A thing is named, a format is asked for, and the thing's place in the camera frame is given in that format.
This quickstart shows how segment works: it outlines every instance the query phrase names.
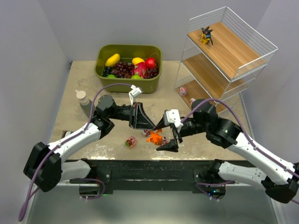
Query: green lime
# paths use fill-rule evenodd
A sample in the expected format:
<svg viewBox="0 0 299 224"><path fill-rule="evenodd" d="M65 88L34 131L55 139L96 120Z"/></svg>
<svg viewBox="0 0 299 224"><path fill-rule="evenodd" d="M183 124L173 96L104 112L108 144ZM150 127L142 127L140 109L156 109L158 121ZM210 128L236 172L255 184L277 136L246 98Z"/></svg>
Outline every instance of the green lime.
<svg viewBox="0 0 299 224"><path fill-rule="evenodd" d="M140 77L139 75L133 75L131 78L132 79L142 79L142 77Z"/></svg>
<svg viewBox="0 0 299 224"><path fill-rule="evenodd" d="M110 74L110 75L107 75L107 78L116 78L116 76L113 74Z"/></svg>

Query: orange object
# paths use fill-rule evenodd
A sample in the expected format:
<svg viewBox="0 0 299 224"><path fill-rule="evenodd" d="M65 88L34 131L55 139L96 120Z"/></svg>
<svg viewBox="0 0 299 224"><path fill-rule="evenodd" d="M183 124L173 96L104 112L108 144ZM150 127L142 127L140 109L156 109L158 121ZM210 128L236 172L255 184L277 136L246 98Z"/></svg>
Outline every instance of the orange object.
<svg viewBox="0 0 299 224"><path fill-rule="evenodd" d="M154 133L153 131L150 131L150 137L148 139L146 139L146 142L151 142L155 145L162 145L162 138L163 136L159 135L159 133L162 133L162 130L159 129L156 131L156 133Z"/></svg>

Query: green basket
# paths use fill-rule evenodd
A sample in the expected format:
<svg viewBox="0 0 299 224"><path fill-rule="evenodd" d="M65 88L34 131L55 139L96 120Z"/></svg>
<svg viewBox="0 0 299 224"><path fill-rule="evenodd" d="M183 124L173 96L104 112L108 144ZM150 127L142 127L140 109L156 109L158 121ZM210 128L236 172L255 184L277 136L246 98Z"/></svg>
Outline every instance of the green basket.
<svg viewBox="0 0 299 224"><path fill-rule="evenodd" d="M147 59L153 57L159 67L159 74L151 79L130 79L130 78L107 78L103 77L103 70L106 60L114 54L121 56L122 62L131 63L135 57ZM161 50L155 46L149 45L126 45L126 44L109 44L99 51L98 59L94 67L95 75L100 79L103 86L113 83L127 83L137 87L141 87L144 93L153 93L156 91L159 83L159 78L162 73L162 53ZM111 86L106 89L108 92L130 92L131 88L128 86Z"/></svg>

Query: gray wall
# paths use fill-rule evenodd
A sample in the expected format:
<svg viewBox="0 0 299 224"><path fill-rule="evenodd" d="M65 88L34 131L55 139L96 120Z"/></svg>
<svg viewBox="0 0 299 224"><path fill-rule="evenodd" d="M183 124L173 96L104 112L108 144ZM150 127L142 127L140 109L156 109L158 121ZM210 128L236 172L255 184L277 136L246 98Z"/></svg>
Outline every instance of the gray wall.
<svg viewBox="0 0 299 224"><path fill-rule="evenodd" d="M278 156L299 162L299 3L287 3L272 0L257 26L278 52L245 94L245 102L255 139ZM298 223L298 205L284 205L284 210L287 223Z"/></svg>
<svg viewBox="0 0 299 224"><path fill-rule="evenodd" d="M0 1L0 223L17 223L33 145L49 141L68 63L36 0Z"/></svg>
<svg viewBox="0 0 299 224"><path fill-rule="evenodd" d="M110 43L158 46L181 58L190 18L229 6L254 28L271 0L39 0L64 53L95 60Z"/></svg>

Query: wooden shelf board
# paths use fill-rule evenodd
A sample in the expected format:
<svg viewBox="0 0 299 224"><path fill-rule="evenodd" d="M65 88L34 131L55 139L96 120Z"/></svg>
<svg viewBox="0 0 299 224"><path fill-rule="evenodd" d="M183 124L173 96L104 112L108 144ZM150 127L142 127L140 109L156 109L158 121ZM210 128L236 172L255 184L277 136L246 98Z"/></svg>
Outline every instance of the wooden shelf board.
<svg viewBox="0 0 299 224"><path fill-rule="evenodd" d="M213 98L221 98L229 81L204 54L189 57L185 59L183 63ZM227 91L242 84L244 84L242 79L236 80L229 85Z"/></svg>
<svg viewBox="0 0 299 224"><path fill-rule="evenodd" d="M191 109L191 104L190 104L190 99L195 98L195 99L209 99L210 96L207 94L207 92L196 82L196 80L193 80L189 83L186 83L182 85L187 89L187 95L186 96L181 96L183 101L188 105L188 107ZM176 92L179 94L179 87L176 88ZM216 111L217 113L225 110L225 106L218 104L216 106Z"/></svg>
<svg viewBox="0 0 299 224"><path fill-rule="evenodd" d="M201 29L188 33L189 38L225 73L232 79L239 67L245 65L260 56L248 46L241 38L234 34L222 22L210 26L213 31L213 44L203 44ZM266 63L264 59L256 62L256 68ZM255 69L254 66L244 68L241 74Z"/></svg>

